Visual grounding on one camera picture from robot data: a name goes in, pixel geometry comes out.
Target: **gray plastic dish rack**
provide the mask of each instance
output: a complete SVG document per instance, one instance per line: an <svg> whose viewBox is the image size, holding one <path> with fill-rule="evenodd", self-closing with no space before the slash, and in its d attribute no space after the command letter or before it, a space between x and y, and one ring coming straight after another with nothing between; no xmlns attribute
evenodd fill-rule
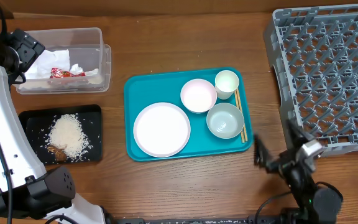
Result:
<svg viewBox="0 0 358 224"><path fill-rule="evenodd" d="M264 41L282 124L295 119L324 156L358 151L358 4L277 9Z"/></svg>

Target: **plastic crate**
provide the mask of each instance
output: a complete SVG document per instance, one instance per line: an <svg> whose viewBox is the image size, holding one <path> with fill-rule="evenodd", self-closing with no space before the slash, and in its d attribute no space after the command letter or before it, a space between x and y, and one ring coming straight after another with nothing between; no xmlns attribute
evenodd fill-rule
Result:
<svg viewBox="0 0 358 224"><path fill-rule="evenodd" d="M264 41L282 124L295 119L324 156L358 151L358 4L277 9Z"/></svg>
<svg viewBox="0 0 358 224"><path fill-rule="evenodd" d="M107 91L111 76L111 49L103 43L99 28L26 31L50 51L69 50L70 66L78 64L84 72L98 69L85 77L27 79L15 85L20 94L92 93Z"/></svg>

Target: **wooden tabletop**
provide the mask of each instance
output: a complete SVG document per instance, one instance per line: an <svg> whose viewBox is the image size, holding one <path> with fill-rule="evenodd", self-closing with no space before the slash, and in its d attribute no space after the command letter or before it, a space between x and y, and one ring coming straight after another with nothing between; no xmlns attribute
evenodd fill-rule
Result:
<svg viewBox="0 0 358 224"><path fill-rule="evenodd" d="M8 21L9 30L99 27L105 44L112 49L112 79L107 92L19 95L13 89L16 111L94 103L102 108L102 161L67 167L77 192L91 203L104 206L116 218L253 215L267 198L288 190L278 176L254 166L253 147L243 153L135 162L126 152L123 89L134 75L234 67L243 77L252 127L277 155L285 149L278 114L280 99L262 38L271 17L221 14ZM344 195L338 223L358 223L358 152L322 158L316 166L315 181L329 182ZM279 214L281 208L294 206L295 201L288 196L266 206L262 214Z"/></svg>

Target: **clear plastic container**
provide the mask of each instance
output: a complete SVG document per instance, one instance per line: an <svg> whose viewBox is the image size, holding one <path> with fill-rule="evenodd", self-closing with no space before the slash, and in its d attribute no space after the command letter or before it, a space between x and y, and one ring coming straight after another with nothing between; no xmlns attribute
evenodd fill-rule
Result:
<svg viewBox="0 0 358 224"><path fill-rule="evenodd" d="M27 31L47 50L69 50L70 67L78 64L84 72L98 68L98 74L85 77L27 79L15 85L20 94L92 93L107 91L111 76L111 49L103 43L99 28Z"/></svg>

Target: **red wrapper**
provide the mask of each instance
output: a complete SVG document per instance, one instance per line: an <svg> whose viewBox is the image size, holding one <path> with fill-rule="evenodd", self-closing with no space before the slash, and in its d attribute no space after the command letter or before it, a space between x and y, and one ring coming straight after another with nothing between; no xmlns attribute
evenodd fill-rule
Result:
<svg viewBox="0 0 358 224"><path fill-rule="evenodd" d="M49 78L66 78L66 77L82 77L82 76L85 76L85 72L81 72L80 74L74 75L70 72L63 71L60 68L52 68Z"/></svg>

